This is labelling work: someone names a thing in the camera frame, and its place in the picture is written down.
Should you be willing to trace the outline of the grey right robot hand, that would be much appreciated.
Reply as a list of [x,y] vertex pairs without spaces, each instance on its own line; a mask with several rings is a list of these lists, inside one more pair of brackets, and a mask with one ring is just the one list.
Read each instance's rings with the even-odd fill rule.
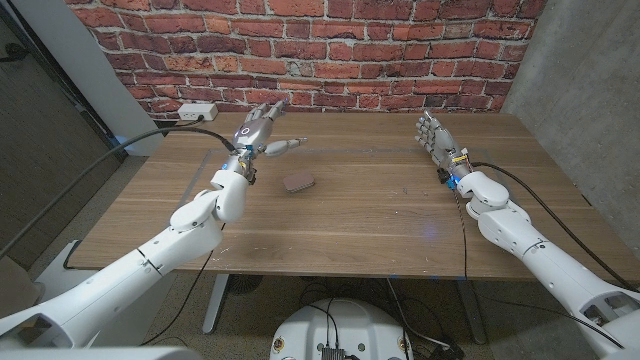
[[460,180],[472,172],[466,148],[462,148],[428,110],[416,123],[418,134],[415,140],[430,154],[438,166],[439,181],[450,189],[457,188]]

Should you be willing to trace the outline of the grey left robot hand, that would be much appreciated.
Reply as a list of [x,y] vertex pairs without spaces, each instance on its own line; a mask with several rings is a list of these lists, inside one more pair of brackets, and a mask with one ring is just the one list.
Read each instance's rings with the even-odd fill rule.
[[263,103],[247,114],[244,123],[233,136],[232,145],[234,150],[222,165],[222,170],[238,173],[250,184],[253,184],[256,173],[253,167],[253,160],[258,155],[265,154],[267,157],[280,156],[289,149],[299,147],[308,141],[307,137],[300,137],[267,143],[272,134],[275,120],[284,115],[283,109],[286,102],[287,100],[278,101],[270,109],[268,109],[266,103]]

